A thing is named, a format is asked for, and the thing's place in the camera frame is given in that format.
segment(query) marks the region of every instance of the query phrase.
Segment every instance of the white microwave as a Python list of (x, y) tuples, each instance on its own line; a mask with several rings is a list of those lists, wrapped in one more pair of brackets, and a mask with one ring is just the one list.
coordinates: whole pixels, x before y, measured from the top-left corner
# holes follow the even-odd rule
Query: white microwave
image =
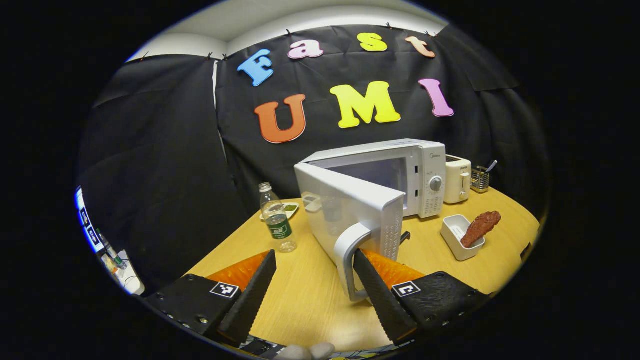
[(367, 298), (355, 250), (396, 260), (403, 217), (440, 214), (445, 159), (444, 144), (403, 139), (320, 151), (294, 166), (311, 230), (351, 301)]

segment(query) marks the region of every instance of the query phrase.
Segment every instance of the black cloth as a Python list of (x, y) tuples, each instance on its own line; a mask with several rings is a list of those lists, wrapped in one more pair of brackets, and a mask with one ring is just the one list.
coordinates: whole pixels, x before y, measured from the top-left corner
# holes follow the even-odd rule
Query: black cloth
[(79, 150), (86, 209), (152, 293), (247, 218), (216, 129), (214, 60), (125, 64), (93, 105)]
[[(367, 52), (359, 33), (376, 33), (388, 45), (382, 52)], [(404, 39), (425, 41), (435, 58), (421, 55)], [(317, 40), (324, 54), (290, 59), (290, 45)], [(240, 64), (260, 49), (269, 49), (274, 74), (259, 86)], [(452, 117), (436, 117), (420, 79), (436, 79)], [(397, 122), (341, 129), (339, 102), (329, 91), (351, 85), (365, 95), (372, 81), (386, 81)], [(499, 164), (490, 184), (541, 218), (549, 187), (549, 163), (539, 118), (517, 94), (518, 83), (490, 52), (458, 29), (447, 26), (437, 37), (380, 26), (329, 26), (298, 31), (243, 49), (221, 61), (216, 99), (219, 130), (228, 164), (249, 211), (259, 208), (259, 183), (269, 181), (281, 198), (300, 197), (293, 166), (316, 151), (415, 138), (444, 143), (447, 154), (487, 167)], [(282, 101), (304, 94), (307, 121), (304, 133), (285, 143), (269, 143), (260, 133), (256, 107), (277, 102), (280, 129), (288, 129), (291, 111)]]

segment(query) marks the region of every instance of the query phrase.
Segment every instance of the bottle label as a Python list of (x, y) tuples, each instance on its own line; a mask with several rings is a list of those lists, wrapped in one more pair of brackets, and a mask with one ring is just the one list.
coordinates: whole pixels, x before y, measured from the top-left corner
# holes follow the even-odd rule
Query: bottle label
[(271, 236), (277, 240), (287, 238), (292, 233), (287, 215), (274, 215), (270, 217), (269, 221), (267, 221), (267, 226), (271, 231)]

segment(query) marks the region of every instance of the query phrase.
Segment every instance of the bottle cap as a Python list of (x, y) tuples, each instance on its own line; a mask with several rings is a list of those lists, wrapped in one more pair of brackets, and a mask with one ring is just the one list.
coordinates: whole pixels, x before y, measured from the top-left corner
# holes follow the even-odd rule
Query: bottle cap
[(271, 191), (271, 184), (262, 183), (262, 184), (258, 185), (258, 190), (260, 190), (261, 193), (269, 192), (269, 191)]

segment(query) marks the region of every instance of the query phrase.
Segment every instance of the metal cutlery holder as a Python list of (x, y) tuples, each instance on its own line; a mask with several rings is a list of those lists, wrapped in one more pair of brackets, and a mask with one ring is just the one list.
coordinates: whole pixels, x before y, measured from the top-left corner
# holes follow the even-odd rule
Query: metal cutlery holder
[(471, 189), (475, 192), (483, 193), (489, 190), (489, 174), (486, 167), (476, 166), (471, 169)]

